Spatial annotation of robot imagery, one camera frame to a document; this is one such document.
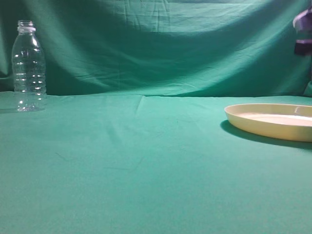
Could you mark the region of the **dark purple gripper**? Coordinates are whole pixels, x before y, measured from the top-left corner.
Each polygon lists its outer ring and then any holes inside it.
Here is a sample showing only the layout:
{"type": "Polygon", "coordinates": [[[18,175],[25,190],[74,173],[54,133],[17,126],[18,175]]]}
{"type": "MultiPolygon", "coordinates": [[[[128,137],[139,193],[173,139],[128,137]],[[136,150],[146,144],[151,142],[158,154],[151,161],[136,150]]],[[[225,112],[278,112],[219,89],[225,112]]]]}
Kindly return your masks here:
{"type": "Polygon", "coordinates": [[[312,55],[312,7],[299,13],[293,19],[293,28],[298,38],[294,46],[294,53],[299,56],[312,55]]]}

